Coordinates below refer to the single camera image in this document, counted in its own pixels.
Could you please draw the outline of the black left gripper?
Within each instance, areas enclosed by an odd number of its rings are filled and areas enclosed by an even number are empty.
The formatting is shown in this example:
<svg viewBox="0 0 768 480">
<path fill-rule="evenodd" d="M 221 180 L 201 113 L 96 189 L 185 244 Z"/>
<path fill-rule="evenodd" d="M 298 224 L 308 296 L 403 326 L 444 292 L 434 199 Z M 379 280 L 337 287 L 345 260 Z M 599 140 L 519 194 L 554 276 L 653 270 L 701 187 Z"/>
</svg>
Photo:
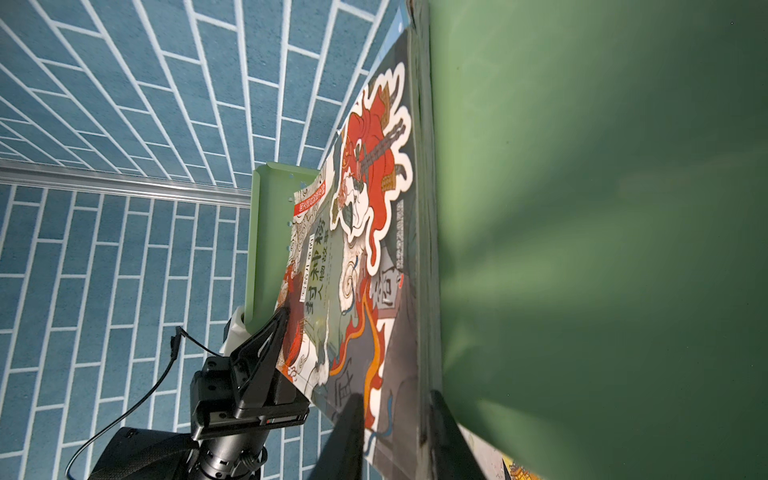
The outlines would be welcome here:
<svg viewBox="0 0 768 480">
<path fill-rule="evenodd" d="M 305 423 L 309 400 L 278 370 L 290 308 L 236 348 L 210 357 L 190 383 L 191 436 L 197 441 L 256 434 Z"/>
</svg>

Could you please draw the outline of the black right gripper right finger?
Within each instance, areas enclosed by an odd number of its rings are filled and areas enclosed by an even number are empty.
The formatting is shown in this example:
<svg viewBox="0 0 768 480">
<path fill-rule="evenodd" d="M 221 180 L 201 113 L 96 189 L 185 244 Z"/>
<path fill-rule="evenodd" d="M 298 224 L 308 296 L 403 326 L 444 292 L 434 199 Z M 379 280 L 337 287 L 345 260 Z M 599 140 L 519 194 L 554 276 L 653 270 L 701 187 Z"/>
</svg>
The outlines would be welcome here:
<svg viewBox="0 0 768 480">
<path fill-rule="evenodd" d="M 485 478 L 443 395 L 437 390 L 429 393 L 428 431 L 433 479 Z"/>
</svg>

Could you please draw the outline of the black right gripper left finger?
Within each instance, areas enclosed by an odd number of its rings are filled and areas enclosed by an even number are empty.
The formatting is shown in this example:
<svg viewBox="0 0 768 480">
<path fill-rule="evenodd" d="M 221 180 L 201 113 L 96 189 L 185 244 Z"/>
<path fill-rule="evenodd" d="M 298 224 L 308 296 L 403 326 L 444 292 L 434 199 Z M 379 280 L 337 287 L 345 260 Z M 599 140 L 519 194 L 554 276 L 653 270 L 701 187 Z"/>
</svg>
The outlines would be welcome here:
<svg viewBox="0 0 768 480">
<path fill-rule="evenodd" d="M 352 394 L 323 447 L 310 480 L 360 480 L 365 413 L 361 394 Z"/>
</svg>

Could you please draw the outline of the green red illustrated comic book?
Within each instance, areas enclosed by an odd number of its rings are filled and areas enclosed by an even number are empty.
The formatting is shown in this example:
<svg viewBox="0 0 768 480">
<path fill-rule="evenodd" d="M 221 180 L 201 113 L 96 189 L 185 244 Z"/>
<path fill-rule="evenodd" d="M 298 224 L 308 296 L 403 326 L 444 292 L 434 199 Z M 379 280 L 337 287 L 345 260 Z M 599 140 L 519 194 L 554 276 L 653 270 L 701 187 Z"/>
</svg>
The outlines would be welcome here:
<svg viewBox="0 0 768 480">
<path fill-rule="evenodd" d="M 290 307 L 278 370 L 330 420 L 359 396 L 363 456 L 387 479 L 417 472 L 415 35 L 397 36 L 296 192 L 278 298 Z"/>
</svg>

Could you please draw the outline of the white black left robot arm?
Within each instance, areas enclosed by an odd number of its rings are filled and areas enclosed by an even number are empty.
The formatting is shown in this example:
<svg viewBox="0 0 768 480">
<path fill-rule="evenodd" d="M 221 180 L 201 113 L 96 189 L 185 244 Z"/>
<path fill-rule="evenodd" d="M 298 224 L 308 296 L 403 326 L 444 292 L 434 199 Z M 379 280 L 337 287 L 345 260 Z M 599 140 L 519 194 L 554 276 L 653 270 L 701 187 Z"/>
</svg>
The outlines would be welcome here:
<svg viewBox="0 0 768 480">
<path fill-rule="evenodd" d="M 273 430 L 300 426 L 310 402 L 278 369 L 289 306 L 234 351 L 208 357 L 190 382 L 190 430 L 124 426 L 92 479 L 259 479 Z"/>
</svg>

